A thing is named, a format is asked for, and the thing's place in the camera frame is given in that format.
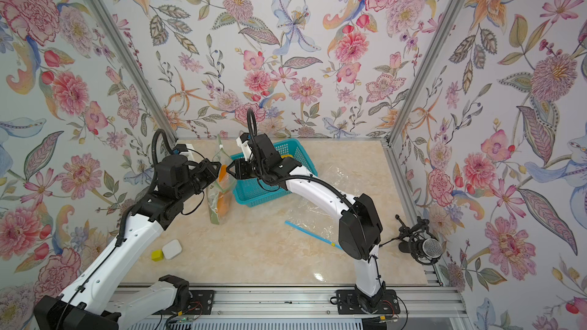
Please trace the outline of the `clear blue-zipper bag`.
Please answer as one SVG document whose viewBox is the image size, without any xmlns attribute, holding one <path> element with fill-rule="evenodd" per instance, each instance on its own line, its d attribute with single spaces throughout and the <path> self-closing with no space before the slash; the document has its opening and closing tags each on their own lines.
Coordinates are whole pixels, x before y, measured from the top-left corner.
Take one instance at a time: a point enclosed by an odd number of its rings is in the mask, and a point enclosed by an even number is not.
<svg viewBox="0 0 587 330">
<path fill-rule="evenodd" d="M 347 169 L 335 166 L 324 168 L 319 172 L 321 180 L 348 195 L 358 196 L 360 192 L 353 186 L 352 176 L 353 174 Z M 319 238 L 320 241 L 334 243 L 337 248 L 340 248 L 338 219 L 333 219 L 329 213 L 297 194 L 290 194 L 288 198 L 291 199 L 291 204 L 287 207 L 285 216 L 287 222 L 290 222 L 298 231 Z"/>
</svg>

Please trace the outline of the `yellow green cube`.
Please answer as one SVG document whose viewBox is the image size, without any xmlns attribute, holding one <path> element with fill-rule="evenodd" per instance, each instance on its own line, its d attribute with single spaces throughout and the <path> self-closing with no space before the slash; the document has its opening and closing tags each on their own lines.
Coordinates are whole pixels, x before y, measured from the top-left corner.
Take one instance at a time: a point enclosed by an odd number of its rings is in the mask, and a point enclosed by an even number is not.
<svg viewBox="0 0 587 330">
<path fill-rule="evenodd" d="M 165 259 L 164 252 L 162 250 L 156 250 L 151 252 L 151 260 L 154 262 L 163 261 Z"/>
</svg>

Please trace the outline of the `teal plastic basket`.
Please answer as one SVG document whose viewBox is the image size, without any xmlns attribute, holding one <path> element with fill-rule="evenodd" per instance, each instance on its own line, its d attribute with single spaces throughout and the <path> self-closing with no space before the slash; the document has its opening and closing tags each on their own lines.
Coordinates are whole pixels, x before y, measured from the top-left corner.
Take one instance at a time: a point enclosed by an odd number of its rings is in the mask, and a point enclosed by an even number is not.
<svg viewBox="0 0 587 330">
<path fill-rule="evenodd" d="M 293 175 L 298 167 L 303 166 L 309 173 L 317 175 L 310 156 L 299 141 L 290 139 L 274 144 L 264 134 L 258 135 L 255 140 L 261 149 L 261 161 L 255 159 L 249 143 L 239 138 L 237 142 L 243 152 L 233 155 L 232 163 L 227 168 L 229 174 L 237 179 L 237 203 L 252 208 L 289 194 L 284 189 L 285 184 L 278 184 L 277 180 Z"/>
</svg>

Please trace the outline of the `black microphone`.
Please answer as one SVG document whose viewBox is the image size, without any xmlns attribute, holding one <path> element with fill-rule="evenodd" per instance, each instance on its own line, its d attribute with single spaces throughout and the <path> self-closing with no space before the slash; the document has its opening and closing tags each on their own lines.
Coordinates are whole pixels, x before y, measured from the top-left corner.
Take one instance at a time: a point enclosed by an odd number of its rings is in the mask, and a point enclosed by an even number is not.
<svg viewBox="0 0 587 330">
<path fill-rule="evenodd" d="M 423 266 L 433 266 L 443 255 L 443 247 L 440 241 L 430 232 L 430 220 L 417 217 L 415 225 L 408 227 L 400 215 L 395 218 L 401 224 L 399 235 L 380 244 L 379 247 L 398 242 L 398 249 L 401 253 L 409 254 Z"/>
</svg>

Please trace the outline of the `right corner aluminium post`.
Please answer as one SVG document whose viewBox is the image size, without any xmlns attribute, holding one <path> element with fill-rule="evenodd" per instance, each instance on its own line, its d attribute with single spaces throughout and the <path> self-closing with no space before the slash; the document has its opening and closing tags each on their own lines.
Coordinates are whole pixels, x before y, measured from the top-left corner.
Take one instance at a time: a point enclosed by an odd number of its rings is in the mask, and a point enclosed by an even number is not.
<svg viewBox="0 0 587 330">
<path fill-rule="evenodd" d="M 404 98 L 400 101 L 400 112 L 398 114 L 395 125 L 391 128 L 385 139 L 385 147 L 391 148 L 400 136 L 401 130 L 405 122 L 408 120 L 408 116 L 411 113 L 411 109 L 417 100 L 417 96 L 423 88 L 423 84 L 428 77 L 430 71 L 434 67 L 438 60 L 438 56 L 446 43 L 452 26 L 455 24 L 456 18 L 464 5 L 466 0 L 449 0 L 446 10 L 443 12 L 444 18 L 440 22 L 440 25 L 432 37 L 431 43 L 423 54 L 423 59 L 420 62 L 420 67 L 414 77 L 414 81 L 408 87 L 406 91 L 401 94 Z"/>
</svg>

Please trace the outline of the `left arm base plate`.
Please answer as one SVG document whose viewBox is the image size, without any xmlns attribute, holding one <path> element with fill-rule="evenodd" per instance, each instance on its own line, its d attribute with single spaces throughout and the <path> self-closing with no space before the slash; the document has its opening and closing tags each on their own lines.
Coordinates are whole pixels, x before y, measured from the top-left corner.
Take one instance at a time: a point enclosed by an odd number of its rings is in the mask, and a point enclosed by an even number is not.
<svg viewBox="0 0 587 330">
<path fill-rule="evenodd" d="M 201 316 L 209 315 L 212 312 L 216 292 L 214 290 L 190 290 L 189 294 L 179 295 L 172 305 L 154 313 L 154 316 Z"/>
</svg>

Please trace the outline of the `large orange mango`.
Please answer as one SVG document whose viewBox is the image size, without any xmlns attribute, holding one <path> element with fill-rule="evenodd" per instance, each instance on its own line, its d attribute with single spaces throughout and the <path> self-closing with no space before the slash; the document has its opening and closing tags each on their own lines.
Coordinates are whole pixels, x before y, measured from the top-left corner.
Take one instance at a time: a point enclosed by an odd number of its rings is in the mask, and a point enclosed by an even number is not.
<svg viewBox="0 0 587 330">
<path fill-rule="evenodd" d="M 232 180 L 231 176 L 226 172 L 226 165 L 223 165 L 220 170 L 220 175 L 217 180 L 219 194 L 216 203 L 216 212 L 219 220 L 222 220 L 229 212 L 230 201 L 232 198 Z"/>
</svg>

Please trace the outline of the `corner aluminium post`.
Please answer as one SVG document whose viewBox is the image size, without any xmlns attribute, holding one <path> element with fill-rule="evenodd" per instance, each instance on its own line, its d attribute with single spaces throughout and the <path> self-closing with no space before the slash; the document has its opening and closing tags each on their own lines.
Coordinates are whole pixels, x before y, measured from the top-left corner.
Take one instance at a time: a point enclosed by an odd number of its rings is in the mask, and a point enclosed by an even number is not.
<svg viewBox="0 0 587 330">
<path fill-rule="evenodd" d="M 102 0 L 87 0 L 88 6 L 92 13 L 96 15 L 96 21 L 100 24 L 104 30 L 106 36 L 113 43 L 113 48 L 117 53 L 120 63 L 125 67 L 132 79 L 135 81 L 135 85 L 138 87 L 138 91 L 144 99 L 147 108 L 151 111 L 154 120 L 157 125 L 162 128 L 168 136 L 169 142 L 175 144 L 178 141 L 176 132 L 171 128 L 171 124 L 168 122 L 167 117 L 164 114 L 163 109 L 158 105 L 157 100 L 154 97 L 154 93 L 151 91 L 151 87 L 148 85 L 148 81 L 145 79 L 138 63 L 135 61 L 133 55 L 128 50 L 125 37 L 121 34 L 116 23 L 108 11 L 105 3 Z"/>
<path fill-rule="evenodd" d="M 444 18 L 440 22 L 440 25 L 432 37 L 431 43 L 423 54 L 423 59 L 420 62 L 420 67 L 414 77 L 414 81 L 408 87 L 406 91 L 401 94 L 404 98 L 400 101 L 400 112 L 398 114 L 395 125 L 391 128 L 385 139 L 385 147 L 391 148 L 400 136 L 401 130 L 405 122 L 408 120 L 408 116 L 411 113 L 411 109 L 417 100 L 417 96 L 423 88 L 423 84 L 428 77 L 430 71 L 434 67 L 438 60 L 438 56 L 446 43 L 452 26 L 455 24 L 456 18 L 464 5 L 466 0 L 449 0 L 446 10 L 443 12 Z"/>
</svg>

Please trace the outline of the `white square box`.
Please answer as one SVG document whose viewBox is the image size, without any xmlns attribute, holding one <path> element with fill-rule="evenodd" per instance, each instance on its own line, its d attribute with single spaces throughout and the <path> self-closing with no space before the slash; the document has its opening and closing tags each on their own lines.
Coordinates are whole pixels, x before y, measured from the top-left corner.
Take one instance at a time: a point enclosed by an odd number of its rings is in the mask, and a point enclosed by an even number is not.
<svg viewBox="0 0 587 330">
<path fill-rule="evenodd" d="M 177 239 L 174 239 L 165 244 L 161 248 L 161 251 L 165 260 L 172 260 L 182 253 L 183 248 L 180 242 Z"/>
</svg>

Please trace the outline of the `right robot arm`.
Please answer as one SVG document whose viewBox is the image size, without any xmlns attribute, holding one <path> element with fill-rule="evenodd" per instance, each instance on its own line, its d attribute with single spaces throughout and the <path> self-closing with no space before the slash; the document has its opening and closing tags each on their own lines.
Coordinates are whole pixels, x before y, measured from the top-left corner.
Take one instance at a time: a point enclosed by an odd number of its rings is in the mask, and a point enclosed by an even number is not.
<svg viewBox="0 0 587 330">
<path fill-rule="evenodd" d="M 244 133 L 236 143 L 243 156 L 227 168 L 231 176 L 260 180 L 301 196 L 339 223 L 338 245 L 355 264 L 357 301 L 374 313 L 383 300 L 385 282 L 378 265 L 383 226 L 372 198 L 349 195 L 321 180 L 296 158 L 282 156 L 266 134 Z"/>
</svg>

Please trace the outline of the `aluminium front rail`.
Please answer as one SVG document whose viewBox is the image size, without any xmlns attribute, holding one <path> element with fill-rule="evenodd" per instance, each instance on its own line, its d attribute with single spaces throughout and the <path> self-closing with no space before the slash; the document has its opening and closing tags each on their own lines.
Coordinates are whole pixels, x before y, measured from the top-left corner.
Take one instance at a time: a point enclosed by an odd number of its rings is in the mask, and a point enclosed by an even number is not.
<svg viewBox="0 0 587 330">
<path fill-rule="evenodd" d="M 388 316 L 394 329 L 472 329 L 461 296 L 452 287 L 400 286 L 385 290 L 374 313 L 359 307 L 355 290 L 334 286 L 190 287 L 192 301 L 211 319 L 356 318 Z"/>
</svg>

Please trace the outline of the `green printed zip-top bag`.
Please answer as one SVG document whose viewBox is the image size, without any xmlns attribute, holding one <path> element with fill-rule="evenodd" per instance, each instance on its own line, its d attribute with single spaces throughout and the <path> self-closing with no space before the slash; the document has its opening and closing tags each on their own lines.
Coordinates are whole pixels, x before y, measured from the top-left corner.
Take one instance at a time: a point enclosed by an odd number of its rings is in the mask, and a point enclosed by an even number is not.
<svg viewBox="0 0 587 330">
<path fill-rule="evenodd" d="M 229 214 L 236 179 L 227 172 L 232 159 L 226 152 L 223 139 L 219 134 L 216 136 L 216 143 L 217 148 L 212 161 L 220 162 L 221 168 L 217 180 L 206 188 L 206 201 L 209 207 L 210 222 L 219 226 Z"/>
</svg>

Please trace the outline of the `left corner aluminium post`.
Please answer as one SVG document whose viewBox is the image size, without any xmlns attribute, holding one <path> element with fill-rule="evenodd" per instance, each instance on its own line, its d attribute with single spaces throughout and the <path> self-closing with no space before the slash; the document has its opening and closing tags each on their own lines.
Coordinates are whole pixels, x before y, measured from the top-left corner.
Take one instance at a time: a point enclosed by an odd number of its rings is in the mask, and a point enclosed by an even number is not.
<svg viewBox="0 0 587 330">
<path fill-rule="evenodd" d="M 176 132 L 171 128 L 171 124 L 168 122 L 167 117 L 164 114 L 163 109 L 158 105 L 157 100 L 154 97 L 154 93 L 151 91 L 151 87 L 148 85 L 148 81 L 145 79 L 138 63 L 135 61 L 133 55 L 128 50 L 125 37 L 121 34 L 116 23 L 108 11 L 105 3 L 102 0 L 87 0 L 88 6 L 92 13 L 96 15 L 96 21 L 100 24 L 104 30 L 106 36 L 113 43 L 113 48 L 117 53 L 120 63 L 125 67 L 132 79 L 135 81 L 135 85 L 138 87 L 138 91 L 144 99 L 147 108 L 151 111 L 154 120 L 157 125 L 162 128 L 168 136 L 169 142 L 175 144 L 178 141 Z"/>
</svg>

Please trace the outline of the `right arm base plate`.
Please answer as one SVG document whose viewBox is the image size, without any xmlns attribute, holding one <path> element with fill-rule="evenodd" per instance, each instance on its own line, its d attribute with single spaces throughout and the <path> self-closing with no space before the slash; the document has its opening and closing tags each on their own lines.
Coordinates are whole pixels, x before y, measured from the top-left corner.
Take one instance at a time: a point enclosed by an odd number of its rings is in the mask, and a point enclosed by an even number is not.
<svg viewBox="0 0 587 330">
<path fill-rule="evenodd" d="M 373 297 L 366 296 L 357 289 L 336 290 L 330 298 L 339 315 L 399 315 L 400 301 L 394 290 L 381 289 Z"/>
</svg>

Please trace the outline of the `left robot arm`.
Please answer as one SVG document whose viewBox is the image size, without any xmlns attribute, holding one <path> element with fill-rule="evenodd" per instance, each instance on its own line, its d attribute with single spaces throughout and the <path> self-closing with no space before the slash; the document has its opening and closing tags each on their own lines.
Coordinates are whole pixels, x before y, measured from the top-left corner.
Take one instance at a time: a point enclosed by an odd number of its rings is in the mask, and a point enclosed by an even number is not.
<svg viewBox="0 0 587 330">
<path fill-rule="evenodd" d="M 173 275 L 119 302 L 111 298 L 143 252 L 183 212 L 184 203 L 213 184 L 221 168 L 220 162 L 194 162 L 182 154 L 158 163 L 155 188 L 125 212 L 116 239 L 60 294 L 45 295 L 35 306 L 39 328 L 127 329 L 155 313 L 187 311 L 190 284 Z"/>
</svg>

